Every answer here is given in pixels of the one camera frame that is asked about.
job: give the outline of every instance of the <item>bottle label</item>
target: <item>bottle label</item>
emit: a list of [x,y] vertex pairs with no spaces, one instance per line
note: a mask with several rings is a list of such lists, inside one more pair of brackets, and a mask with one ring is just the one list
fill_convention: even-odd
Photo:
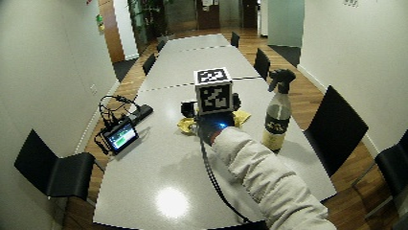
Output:
[[262,142],[264,145],[273,151],[281,150],[283,145],[285,135],[286,133],[272,134],[268,130],[265,130],[264,142]]
[[266,129],[272,134],[283,134],[289,129],[291,118],[286,120],[278,120],[268,115],[266,117]]

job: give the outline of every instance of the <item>black glove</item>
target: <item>black glove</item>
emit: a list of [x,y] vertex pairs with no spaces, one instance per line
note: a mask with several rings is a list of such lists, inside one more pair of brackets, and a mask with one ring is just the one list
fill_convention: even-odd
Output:
[[200,126],[198,135],[204,138],[204,141],[212,145],[214,135],[220,134],[226,127],[233,127],[236,125],[234,113],[221,112],[202,115],[197,118],[197,123]]

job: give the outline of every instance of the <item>conference table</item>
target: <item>conference table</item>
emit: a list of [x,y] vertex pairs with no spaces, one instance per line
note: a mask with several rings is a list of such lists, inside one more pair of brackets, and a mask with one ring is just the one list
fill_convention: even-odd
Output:
[[221,34],[209,34],[184,37],[171,40],[163,48],[160,54],[172,54],[175,52],[190,51],[198,49],[232,46],[230,41]]
[[[217,46],[197,50],[224,48]],[[160,58],[167,55],[177,57],[197,50],[161,54]],[[177,127],[184,118],[181,102],[196,99],[196,87],[190,81],[194,82],[185,79],[184,84],[169,83],[168,86],[140,91],[136,103],[151,105],[155,112],[136,127],[140,139],[108,163],[95,222],[132,229],[214,229],[242,224],[242,219],[222,202],[208,178],[200,138],[186,135]],[[252,114],[242,129],[256,140],[261,140],[268,104],[274,93],[268,92],[262,78],[234,79],[233,84],[233,91],[242,102],[241,109]],[[206,147],[206,151],[226,199],[253,221],[265,219],[258,204],[217,153],[210,147]],[[278,157],[302,177],[319,200],[335,195],[330,177],[294,118]]]
[[193,84],[194,71],[222,67],[228,68],[234,80],[261,76],[236,46],[188,50],[165,55],[161,53],[141,84],[140,92]]

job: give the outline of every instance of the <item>box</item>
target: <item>box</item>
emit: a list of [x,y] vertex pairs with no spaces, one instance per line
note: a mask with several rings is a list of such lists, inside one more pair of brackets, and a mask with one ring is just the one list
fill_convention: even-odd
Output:
[[200,115],[234,111],[233,79],[228,68],[194,71]]

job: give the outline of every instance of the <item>sleeve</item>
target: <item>sleeve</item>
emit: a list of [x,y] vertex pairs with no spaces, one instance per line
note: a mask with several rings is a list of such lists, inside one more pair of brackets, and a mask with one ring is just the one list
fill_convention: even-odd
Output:
[[212,147],[260,203],[270,229],[335,229],[303,180],[249,134],[228,127]]

